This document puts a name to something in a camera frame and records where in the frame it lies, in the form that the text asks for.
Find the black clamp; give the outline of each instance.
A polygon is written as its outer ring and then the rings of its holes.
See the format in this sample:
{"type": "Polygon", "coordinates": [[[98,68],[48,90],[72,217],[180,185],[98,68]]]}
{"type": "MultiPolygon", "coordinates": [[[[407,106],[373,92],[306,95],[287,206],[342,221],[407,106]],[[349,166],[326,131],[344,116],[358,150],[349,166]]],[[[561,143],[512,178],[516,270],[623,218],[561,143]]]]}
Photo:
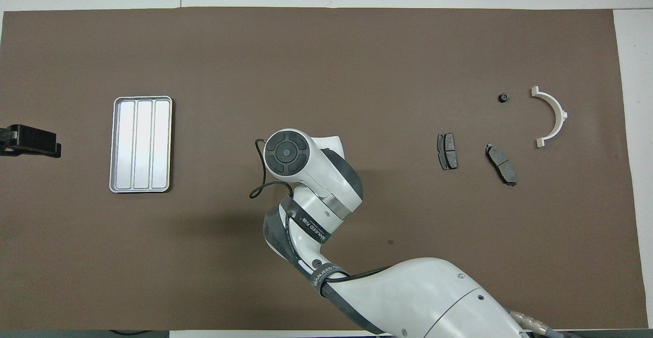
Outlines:
{"type": "Polygon", "coordinates": [[[61,144],[57,134],[42,131],[35,127],[14,124],[4,129],[0,127],[0,156],[16,157],[21,154],[39,154],[58,159],[61,157],[61,144]]]}

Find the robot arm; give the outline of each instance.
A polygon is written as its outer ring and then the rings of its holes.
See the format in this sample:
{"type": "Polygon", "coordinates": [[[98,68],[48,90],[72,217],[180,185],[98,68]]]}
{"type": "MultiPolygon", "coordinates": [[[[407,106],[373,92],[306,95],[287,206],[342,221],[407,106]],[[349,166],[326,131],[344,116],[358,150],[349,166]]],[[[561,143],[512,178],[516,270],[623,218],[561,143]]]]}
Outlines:
{"type": "Polygon", "coordinates": [[[442,259],[411,259],[350,276],[320,254],[363,199],[338,137],[283,129],[266,142],[264,163],[279,180],[299,183],[292,198],[266,214],[266,243],[361,328],[416,338],[523,338],[490,294],[442,259]]]}

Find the gray hose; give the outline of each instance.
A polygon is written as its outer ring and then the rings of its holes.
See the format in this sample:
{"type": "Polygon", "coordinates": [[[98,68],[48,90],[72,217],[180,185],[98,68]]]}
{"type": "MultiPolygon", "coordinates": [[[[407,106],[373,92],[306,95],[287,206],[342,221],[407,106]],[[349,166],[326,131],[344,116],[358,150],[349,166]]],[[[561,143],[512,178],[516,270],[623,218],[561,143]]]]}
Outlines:
{"type": "Polygon", "coordinates": [[[528,315],[524,315],[520,312],[510,310],[509,308],[506,308],[506,312],[523,329],[532,330],[534,333],[547,336],[548,338],[565,338],[564,334],[549,328],[548,325],[544,324],[539,320],[535,320],[532,317],[529,317],[528,315]]]}

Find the brown table surface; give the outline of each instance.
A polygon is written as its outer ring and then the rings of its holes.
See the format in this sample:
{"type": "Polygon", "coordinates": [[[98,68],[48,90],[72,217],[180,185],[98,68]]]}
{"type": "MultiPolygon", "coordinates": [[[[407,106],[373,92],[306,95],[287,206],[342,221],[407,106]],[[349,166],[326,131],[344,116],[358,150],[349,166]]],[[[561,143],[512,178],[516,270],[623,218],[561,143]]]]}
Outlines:
{"type": "Polygon", "coordinates": [[[441,257],[554,328],[646,326],[611,11],[7,12],[0,119],[63,145],[0,160],[0,329],[357,329],[266,246],[284,190],[247,198],[283,127],[340,136],[362,178],[323,248],[350,273],[441,257]],[[534,85],[569,113],[543,148],[534,85]],[[110,192],[114,99],[164,94],[171,190],[110,192]]]}

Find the metal tray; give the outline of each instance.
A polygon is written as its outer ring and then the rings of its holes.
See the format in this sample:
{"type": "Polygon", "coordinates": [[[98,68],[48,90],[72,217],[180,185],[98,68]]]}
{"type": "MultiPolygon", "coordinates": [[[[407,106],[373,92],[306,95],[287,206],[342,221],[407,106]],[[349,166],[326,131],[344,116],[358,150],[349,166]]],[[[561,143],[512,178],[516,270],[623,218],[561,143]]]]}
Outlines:
{"type": "Polygon", "coordinates": [[[109,189],[165,192],[170,187],[172,98],[119,97],[114,102],[109,189]]]}

